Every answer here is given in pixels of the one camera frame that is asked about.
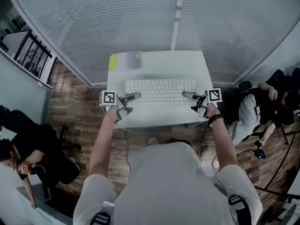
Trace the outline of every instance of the wooden floor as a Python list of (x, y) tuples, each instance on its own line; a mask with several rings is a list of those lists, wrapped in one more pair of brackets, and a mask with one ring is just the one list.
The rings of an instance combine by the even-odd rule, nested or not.
[[(52, 103), (50, 108), (49, 122), (59, 133), (63, 125), (68, 125), (69, 130), (65, 138), (68, 144), (80, 144), (81, 151), (69, 150), (68, 156), (73, 156), (81, 167), (80, 176), (69, 185), (58, 185), (60, 188), (79, 195), (84, 179), (87, 177), (90, 152), (100, 128), (103, 112), (98, 105), (100, 89), (88, 89), (79, 81), (67, 68), (59, 61), (55, 65), (52, 74), (51, 86), (53, 87)], [(205, 125), (187, 129), (185, 126), (173, 126), (170, 129), (160, 132), (131, 132), (128, 136), (129, 157), (142, 148), (150, 137), (154, 136), (160, 143), (164, 143), (169, 138), (177, 138), (189, 141), (195, 152), (199, 154), (199, 144)], [(299, 124), (285, 127), (286, 132), (296, 131)], [(296, 135), (291, 150), (285, 160), (285, 164), (277, 174), (276, 178), (269, 186), (270, 190), (280, 192), (280, 186), (286, 179), (286, 170), (292, 166), (298, 166), (300, 135)], [(255, 149), (253, 145), (257, 137), (250, 137), (236, 147), (237, 153)], [(127, 142), (124, 132), (115, 130), (112, 139), (112, 154), (109, 165), (109, 179), (115, 184), (117, 193), (125, 187), (129, 177), (129, 167), (125, 161)], [(210, 180), (214, 180), (217, 170), (211, 167), (211, 161), (215, 156), (215, 145), (211, 128), (207, 129), (202, 144), (202, 167)], [(238, 156), (239, 165), (247, 172), (251, 181), (264, 187), (271, 179), (272, 175), (284, 157), (288, 146), (284, 145), (283, 135), (280, 129), (276, 129), (264, 146), (266, 159), (257, 159), (253, 152), (246, 152)], [(276, 200), (277, 196), (259, 191), (259, 196), (266, 210)]]

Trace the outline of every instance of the sneaker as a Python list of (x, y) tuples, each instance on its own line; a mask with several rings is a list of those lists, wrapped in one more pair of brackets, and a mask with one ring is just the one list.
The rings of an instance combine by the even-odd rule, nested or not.
[(211, 162), (211, 166), (213, 169), (219, 169), (220, 168), (220, 164), (219, 164), (219, 160), (217, 158), (217, 156), (215, 156)]
[(79, 165), (76, 163), (76, 160), (75, 160), (75, 158), (73, 158), (73, 157), (70, 157), (69, 158), (69, 160), (72, 162), (72, 163), (74, 163), (75, 164), (75, 166), (78, 168), (78, 170), (80, 171), (80, 167), (79, 167)]
[(158, 140), (155, 137), (152, 137), (148, 141), (148, 145), (158, 144)]

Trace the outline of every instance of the wristwatch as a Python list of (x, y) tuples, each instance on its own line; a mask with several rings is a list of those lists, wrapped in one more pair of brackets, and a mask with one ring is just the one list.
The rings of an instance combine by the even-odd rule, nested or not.
[(210, 124), (212, 124), (215, 120), (217, 120), (217, 119), (222, 119), (222, 120), (224, 120), (224, 118), (223, 118), (223, 116), (222, 116), (222, 114), (216, 114), (216, 115), (213, 115), (209, 120), (208, 120), (208, 124), (207, 124), (207, 126), (209, 126)]

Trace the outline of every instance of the white keyboard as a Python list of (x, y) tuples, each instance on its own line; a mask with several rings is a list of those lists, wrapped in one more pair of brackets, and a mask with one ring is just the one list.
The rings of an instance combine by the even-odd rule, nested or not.
[(127, 94), (142, 94), (140, 98), (127, 103), (127, 106), (196, 106), (197, 102), (184, 97), (183, 91), (196, 93), (195, 80), (126, 81)]

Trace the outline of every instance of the white t-shirt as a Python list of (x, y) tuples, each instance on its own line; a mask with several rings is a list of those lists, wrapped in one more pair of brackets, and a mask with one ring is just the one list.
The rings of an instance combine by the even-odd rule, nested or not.
[(148, 145), (131, 161), (128, 184), (116, 199), (106, 177), (89, 176), (74, 211), (74, 225), (89, 225), (103, 202), (115, 204), (114, 225), (234, 225), (237, 216), (228, 197), (246, 199), (255, 225), (263, 210), (244, 170), (224, 167), (217, 175), (219, 189), (205, 176), (194, 150), (183, 142)]

